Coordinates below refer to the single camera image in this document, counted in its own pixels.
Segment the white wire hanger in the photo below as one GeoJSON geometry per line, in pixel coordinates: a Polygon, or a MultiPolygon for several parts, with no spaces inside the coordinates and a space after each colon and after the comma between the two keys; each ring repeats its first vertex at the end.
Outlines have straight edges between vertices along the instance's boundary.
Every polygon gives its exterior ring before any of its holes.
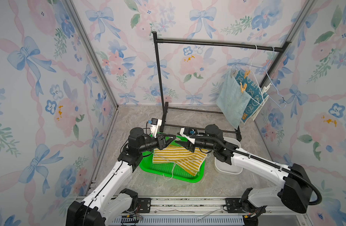
{"type": "MultiPolygon", "coordinates": [[[[208,150],[206,150],[206,149],[200,149],[200,150],[202,152],[208,154],[207,158],[210,156],[210,152],[208,150]]],[[[152,162],[152,166],[153,166],[154,170],[162,172],[163,173],[163,177],[166,180],[171,180],[172,178],[181,178],[182,180],[194,180],[196,177],[199,176],[199,174],[201,172],[201,167],[200,167],[200,170],[197,173],[197,175],[196,176],[191,176],[190,174],[188,174],[186,171],[184,171],[178,165],[174,166],[173,163],[153,164],[153,162],[152,162]]]]}

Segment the yellow striped towel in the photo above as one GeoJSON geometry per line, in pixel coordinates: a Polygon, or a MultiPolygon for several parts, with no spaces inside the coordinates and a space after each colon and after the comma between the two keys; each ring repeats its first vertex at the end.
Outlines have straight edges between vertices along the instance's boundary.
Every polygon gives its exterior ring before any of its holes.
{"type": "Polygon", "coordinates": [[[163,150],[155,149],[152,162],[153,164],[173,163],[191,176],[196,176],[207,156],[208,154],[199,148],[191,152],[184,147],[169,146],[163,150]]]}

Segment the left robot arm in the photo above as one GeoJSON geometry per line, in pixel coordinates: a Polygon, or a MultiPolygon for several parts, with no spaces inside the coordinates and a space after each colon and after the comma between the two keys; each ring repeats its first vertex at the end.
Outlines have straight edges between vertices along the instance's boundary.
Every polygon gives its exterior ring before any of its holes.
{"type": "Polygon", "coordinates": [[[123,212],[134,212],[138,194],[130,189],[114,194],[130,178],[143,158],[144,152],[167,148],[176,136],[172,134],[147,135],[142,128],[131,129],[113,169],[83,201],[74,201],[67,210],[67,226],[109,226],[123,212]]]}

